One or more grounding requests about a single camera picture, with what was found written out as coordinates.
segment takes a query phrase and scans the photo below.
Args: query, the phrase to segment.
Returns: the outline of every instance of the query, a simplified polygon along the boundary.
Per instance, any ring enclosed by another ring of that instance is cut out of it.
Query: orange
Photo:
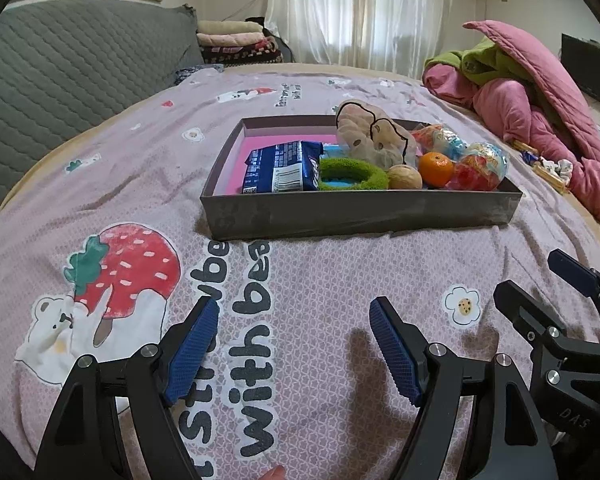
[[[430,186],[445,187],[454,174],[454,164],[442,153],[429,152],[420,157],[418,171]]]

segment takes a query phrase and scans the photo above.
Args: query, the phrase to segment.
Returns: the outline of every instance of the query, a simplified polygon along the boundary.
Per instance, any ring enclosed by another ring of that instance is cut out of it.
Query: white sheer curtain
[[[266,25],[297,62],[422,75],[452,0],[269,0]]]

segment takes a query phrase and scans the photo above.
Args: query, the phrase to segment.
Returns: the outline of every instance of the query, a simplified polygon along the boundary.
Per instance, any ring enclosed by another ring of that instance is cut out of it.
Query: green blanket
[[[529,72],[489,38],[484,37],[470,50],[453,50],[427,59],[425,70],[431,65],[441,63],[459,70],[469,81],[478,86],[484,86],[489,81],[498,78],[520,81],[530,90],[531,88],[534,90],[534,92],[528,92],[531,104],[541,107],[551,124],[566,131],[560,115],[536,86]]]

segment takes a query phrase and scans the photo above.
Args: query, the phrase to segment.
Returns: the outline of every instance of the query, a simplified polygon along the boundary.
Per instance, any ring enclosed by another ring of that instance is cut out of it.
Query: box
[[[396,120],[407,130],[417,121]],[[298,191],[241,194],[251,150],[292,140],[335,142],[334,116],[243,119],[225,142],[200,196],[214,240],[384,233],[507,224],[522,192],[497,190]]]

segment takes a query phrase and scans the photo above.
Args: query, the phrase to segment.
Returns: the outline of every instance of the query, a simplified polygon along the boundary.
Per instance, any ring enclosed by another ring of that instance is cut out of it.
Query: textured blue pad
[[[169,383],[164,397],[173,406],[185,397],[196,377],[202,358],[218,332],[218,304],[209,298],[202,313],[178,348],[169,365]]]
[[[418,384],[416,368],[408,350],[402,343],[395,328],[380,306],[378,300],[373,300],[369,308],[369,323],[376,337],[382,356],[389,367],[398,392],[407,397],[411,404],[420,405],[422,391]]]
[[[568,254],[560,250],[551,251],[547,263],[554,274],[586,298],[595,298],[598,295],[598,277]]]

